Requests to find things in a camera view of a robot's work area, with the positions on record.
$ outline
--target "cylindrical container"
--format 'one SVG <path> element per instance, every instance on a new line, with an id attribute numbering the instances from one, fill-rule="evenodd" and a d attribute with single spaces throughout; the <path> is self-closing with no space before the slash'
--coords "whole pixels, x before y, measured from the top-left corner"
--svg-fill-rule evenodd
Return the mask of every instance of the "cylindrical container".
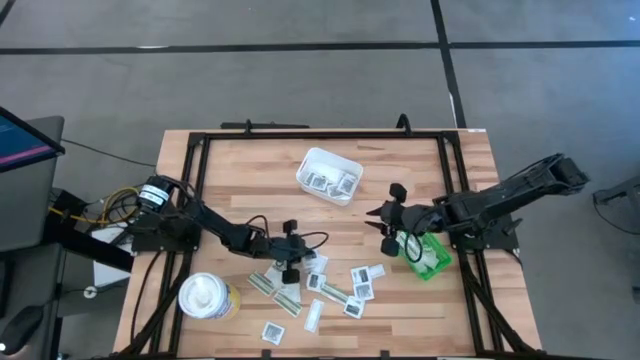
<path id="1" fill-rule="evenodd" d="M 240 308 L 240 293 L 215 275 L 196 273 L 180 287 L 178 304 L 192 318 L 230 319 Z"/>

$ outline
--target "monitor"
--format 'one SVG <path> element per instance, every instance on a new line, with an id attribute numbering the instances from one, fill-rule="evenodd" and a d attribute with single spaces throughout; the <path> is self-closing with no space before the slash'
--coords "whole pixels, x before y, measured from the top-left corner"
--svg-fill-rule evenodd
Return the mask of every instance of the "monitor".
<path id="1" fill-rule="evenodd" d="M 0 173 L 62 154 L 60 144 L 0 107 Z"/>

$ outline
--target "wooden tabletop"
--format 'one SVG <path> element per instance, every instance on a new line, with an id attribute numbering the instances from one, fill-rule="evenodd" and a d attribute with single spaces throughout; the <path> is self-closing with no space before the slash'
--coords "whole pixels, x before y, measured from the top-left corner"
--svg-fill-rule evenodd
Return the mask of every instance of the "wooden tabletop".
<path id="1" fill-rule="evenodd" d="M 188 134 L 189 131 L 182 130 L 165 133 L 159 173 L 180 178 Z M 460 139 L 471 189 L 481 190 L 495 184 L 498 175 L 487 134 L 461 130 Z M 295 173 L 311 147 L 326 149 L 364 166 L 364 175 L 350 205 L 336 206 L 299 188 Z M 293 318 L 247 282 L 253 271 L 264 273 L 270 261 L 233 255 L 220 245 L 217 237 L 203 233 L 191 272 L 210 272 L 235 285 L 242 295 L 242 305 L 230 320 L 196 320 L 185 316 L 180 356 L 260 356 L 261 349 L 272 349 L 274 356 L 378 356 L 380 350 L 389 350 L 392 356 L 474 354 L 460 269 L 448 237 L 441 235 L 439 239 L 454 262 L 443 273 L 423 282 L 404 259 L 384 256 L 380 252 L 379 232 L 363 223 L 369 218 L 365 212 L 389 198 L 392 182 L 407 188 L 408 205 L 431 204 L 431 199 L 445 194 L 435 140 L 216 140 L 210 151 L 203 193 L 209 207 L 236 223 L 265 215 L 272 234 L 279 232 L 282 222 L 289 219 L 298 220 L 301 233 L 328 232 L 329 241 L 319 249 L 329 257 L 325 271 L 328 282 L 350 293 L 351 268 L 384 264 L 386 276 L 374 280 L 375 299 L 367 302 L 360 320 L 344 315 L 341 305 L 307 291 L 304 285 L 303 310 L 298 318 Z M 449 151 L 455 179 L 455 163 L 452 150 Z M 136 257 L 114 351 L 129 344 L 133 307 L 152 256 Z M 504 251 L 488 250 L 485 256 L 496 305 L 522 338 L 539 348 L 520 265 Z M 144 289 L 136 331 L 155 309 L 163 265 L 164 254 Z M 325 302 L 316 334 L 304 330 L 314 298 Z M 486 314 L 479 303 L 478 308 L 485 347 L 491 349 Z M 173 308 L 168 312 L 168 321 L 165 320 L 161 350 L 168 346 L 172 316 Z M 286 328 L 280 346 L 261 340 L 266 321 Z"/>

